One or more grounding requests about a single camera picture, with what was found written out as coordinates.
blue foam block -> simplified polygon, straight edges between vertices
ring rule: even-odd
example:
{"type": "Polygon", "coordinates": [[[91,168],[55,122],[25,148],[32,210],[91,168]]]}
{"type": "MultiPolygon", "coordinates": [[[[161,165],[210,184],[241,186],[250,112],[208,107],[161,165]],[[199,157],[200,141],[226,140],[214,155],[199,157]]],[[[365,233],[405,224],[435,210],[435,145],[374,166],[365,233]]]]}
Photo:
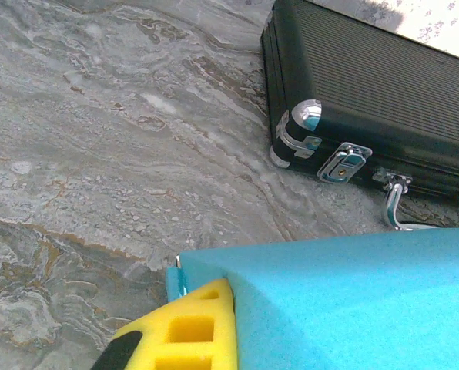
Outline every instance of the blue foam block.
{"type": "Polygon", "coordinates": [[[459,229],[189,251],[180,261],[166,275],[170,300],[229,279],[239,370],[459,369],[459,229]]]}

briefcase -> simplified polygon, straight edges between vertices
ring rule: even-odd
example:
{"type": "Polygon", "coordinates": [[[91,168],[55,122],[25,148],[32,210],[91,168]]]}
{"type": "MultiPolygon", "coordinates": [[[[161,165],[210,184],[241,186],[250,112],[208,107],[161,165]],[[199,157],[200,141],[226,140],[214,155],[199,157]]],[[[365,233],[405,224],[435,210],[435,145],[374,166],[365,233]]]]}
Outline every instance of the briefcase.
{"type": "Polygon", "coordinates": [[[276,0],[261,36],[282,168],[459,204],[459,58],[307,0],[276,0]]]}

briefcase handle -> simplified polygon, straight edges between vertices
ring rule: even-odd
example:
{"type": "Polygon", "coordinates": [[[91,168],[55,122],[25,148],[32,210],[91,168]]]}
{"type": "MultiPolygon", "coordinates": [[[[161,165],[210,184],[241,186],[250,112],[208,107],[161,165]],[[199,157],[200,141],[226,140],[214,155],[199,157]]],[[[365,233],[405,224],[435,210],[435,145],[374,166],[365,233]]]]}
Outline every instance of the briefcase handle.
{"type": "Polygon", "coordinates": [[[385,182],[384,190],[387,191],[387,195],[382,206],[382,216],[395,230],[413,231],[438,228],[438,226],[431,224],[403,223],[397,219],[397,208],[399,207],[400,199],[408,192],[411,178],[386,171],[379,171],[375,173],[374,180],[385,182]]]}

yellow foam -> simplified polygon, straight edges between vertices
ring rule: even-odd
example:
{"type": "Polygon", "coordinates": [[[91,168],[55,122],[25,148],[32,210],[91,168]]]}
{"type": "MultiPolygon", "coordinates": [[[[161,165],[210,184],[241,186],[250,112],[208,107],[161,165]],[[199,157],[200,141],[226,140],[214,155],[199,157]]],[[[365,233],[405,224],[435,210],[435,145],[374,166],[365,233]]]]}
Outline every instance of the yellow foam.
{"type": "Polygon", "coordinates": [[[123,328],[141,331],[126,370],[237,370],[233,293],[215,280],[123,328]]]}

marble floor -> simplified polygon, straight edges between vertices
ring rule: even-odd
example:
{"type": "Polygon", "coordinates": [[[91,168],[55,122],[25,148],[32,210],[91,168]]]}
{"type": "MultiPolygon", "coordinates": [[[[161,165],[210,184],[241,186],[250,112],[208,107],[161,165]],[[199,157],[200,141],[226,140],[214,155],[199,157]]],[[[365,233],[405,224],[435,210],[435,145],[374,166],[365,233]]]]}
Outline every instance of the marble floor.
{"type": "MultiPolygon", "coordinates": [[[[319,2],[459,55],[459,0],[319,2]]],[[[0,369],[89,368],[180,251],[386,230],[382,193],[270,162],[271,6],[0,0],[0,369]]]]}

